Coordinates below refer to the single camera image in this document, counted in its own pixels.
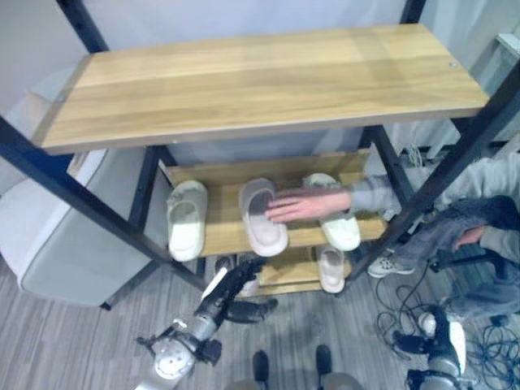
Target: black shoe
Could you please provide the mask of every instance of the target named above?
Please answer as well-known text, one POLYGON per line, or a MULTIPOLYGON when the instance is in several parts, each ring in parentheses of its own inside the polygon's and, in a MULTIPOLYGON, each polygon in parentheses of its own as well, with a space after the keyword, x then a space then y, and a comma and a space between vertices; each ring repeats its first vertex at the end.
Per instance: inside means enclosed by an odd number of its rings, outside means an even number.
POLYGON ((324 344, 316 349, 316 370, 320 377, 332 372, 331 350, 324 344))
POLYGON ((253 376, 256 382, 267 383, 269 379, 269 358, 262 350, 253 356, 253 376))

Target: gray pants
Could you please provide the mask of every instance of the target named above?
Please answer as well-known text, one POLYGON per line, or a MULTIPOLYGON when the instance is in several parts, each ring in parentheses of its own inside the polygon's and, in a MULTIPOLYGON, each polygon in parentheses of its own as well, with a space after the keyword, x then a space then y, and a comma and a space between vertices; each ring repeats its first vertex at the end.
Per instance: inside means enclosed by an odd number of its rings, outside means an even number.
MULTIPOLYGON (((438 249, 452 252, 462 234, 471 228, 491 225, 505 230, 520 230, 520 216, 508 197, 465 200, 439 213, 410 240, 396 248, 394 259, 413 268, 436 255, 438 249)), ((449 311, 462 319, 512 314, 520 310, 520 270, 518 264, 496 255, 495 279, 475 290, 448 300, 449 311)))
MULTIPOLYGON (((226 387, 226 390, 264 390, 264 385, 254 380, 242 380, 226 387)), ((359 382, 348 374, 336 373, 325 375, 323 390, 363 390, 359 382)))

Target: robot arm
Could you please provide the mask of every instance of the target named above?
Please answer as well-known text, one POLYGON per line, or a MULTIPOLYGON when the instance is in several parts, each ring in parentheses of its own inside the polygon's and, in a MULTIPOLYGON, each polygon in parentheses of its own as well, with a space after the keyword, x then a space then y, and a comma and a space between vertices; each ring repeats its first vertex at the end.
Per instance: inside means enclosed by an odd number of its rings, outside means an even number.
POLYGON ((276 308, 276 300, 262 305, 234 301, 244 284, 256 277, 265 262, 265 258, 255 258, 230 271, 222 269, 202 294, 202 302, 188 324, 176 320, 158 337, 139 338, 137 342, 154 356, 154 366, 136 390, 172 390, 196 362, 214 366, 220 358, 222 345, 211 337, 225 319, 236 323, 265 319, 276 308), (154 344, 158 342, 163 346, 155 353, 154 344))

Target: gray sleeve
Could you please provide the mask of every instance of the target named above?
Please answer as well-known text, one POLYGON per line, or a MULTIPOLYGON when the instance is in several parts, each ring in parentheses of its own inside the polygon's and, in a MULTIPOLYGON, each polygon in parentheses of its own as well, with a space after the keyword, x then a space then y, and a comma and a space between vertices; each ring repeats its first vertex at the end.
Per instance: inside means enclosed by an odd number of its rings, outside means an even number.
POLYGON ((486 226, 480 246, 497 252, 503 258, 520 262, 520 232, 486 226))
POLYGON ((353 212, 395 210, 399 212, 401 205, 392 185, 385 175, 368 176, 364 180, 349 186, 353 212))
POLYGON ((520 202, 520 154, 483 158, 469 165, 442 193, 438 203, 448 205, 464 197, 505 195, 520 202))

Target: pink slipper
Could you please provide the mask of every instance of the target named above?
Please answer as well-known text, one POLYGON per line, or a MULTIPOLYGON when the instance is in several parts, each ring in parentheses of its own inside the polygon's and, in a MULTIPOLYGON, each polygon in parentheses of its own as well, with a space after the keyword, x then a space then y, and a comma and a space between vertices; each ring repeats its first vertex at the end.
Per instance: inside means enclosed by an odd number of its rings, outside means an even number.
POLYGON ((253 251, 266 258, 281 254, 288 245, 287 228, 273 223, 265 213, 275 198, 275 185, 267 179, 251 180, 240 191, 240 211, 253 251))

